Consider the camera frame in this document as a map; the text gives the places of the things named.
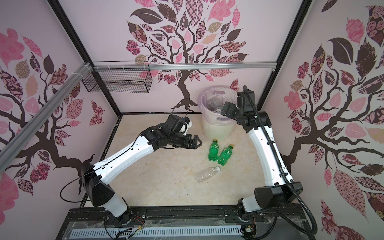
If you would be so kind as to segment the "clear bottle white cap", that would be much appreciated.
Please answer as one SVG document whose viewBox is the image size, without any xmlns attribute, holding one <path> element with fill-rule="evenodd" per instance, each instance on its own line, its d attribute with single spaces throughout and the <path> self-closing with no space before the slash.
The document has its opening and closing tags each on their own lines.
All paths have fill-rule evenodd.
<svg viewBox="0 0 384 240">
<path fill-rule="evenodd" d="M 209 167 L 204 170 L 201 170 L 200 172 L 196 173 L 195 180 L 196 182 L 200 183 L 205 180 L 208 180 L 218 174 L 221 171 L 220 167 Z"/>
</svg>

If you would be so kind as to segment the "clear bottle green label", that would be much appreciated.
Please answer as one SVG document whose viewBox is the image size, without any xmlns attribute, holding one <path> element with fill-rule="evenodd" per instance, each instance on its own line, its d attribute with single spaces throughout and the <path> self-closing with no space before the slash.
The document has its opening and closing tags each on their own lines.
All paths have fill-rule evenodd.
<svg viewBox="0 0 384 240">
<path fill-rule="evenodd" d="M 221 112 L 223 105 L 223 98 L 221 96 L 212 97 L 207 102 L 207 108 L 216 113 Z"/>
</svg>

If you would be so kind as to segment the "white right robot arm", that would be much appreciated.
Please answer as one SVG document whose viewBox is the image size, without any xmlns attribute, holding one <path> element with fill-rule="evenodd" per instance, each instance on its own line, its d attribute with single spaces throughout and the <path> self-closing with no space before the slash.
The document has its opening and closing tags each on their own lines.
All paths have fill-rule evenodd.
<svg viewBox="0 0 384 240">
<path fill-rule="evenodd" d="M 237 103 L 226 102 L 221 115 L 236 121 L 252 140 L 261 161 L 265 186 L 255 188 L 253 195 L 240 200 L 245 213 L 276 208 L 292 203 L 303 191 L 295 182 L 278 151 L 272 123 L 264 111 L 254 104 L 255 94 L 246 90 L 237 93 Z"/>
</svg>

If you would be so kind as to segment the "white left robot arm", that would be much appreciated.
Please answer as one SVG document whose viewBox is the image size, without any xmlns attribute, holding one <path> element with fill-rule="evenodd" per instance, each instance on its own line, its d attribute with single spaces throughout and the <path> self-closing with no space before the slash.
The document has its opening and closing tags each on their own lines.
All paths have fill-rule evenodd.
<svg viewBox="0 0 384 240">
<path fill-rule="evenodd" d="M 159 149 L 196 150 L 203 145 L 198 135 L 188 134 L 192 121 L 169 115 L 164 123 L 143 130 L 128 146 L 94 165 L 84 163 L 80 183 L 94 207 L 103 207 L 119 218 L 130 212 L 129 205 L 110 187 L 125 169 Z"/>
</svg>

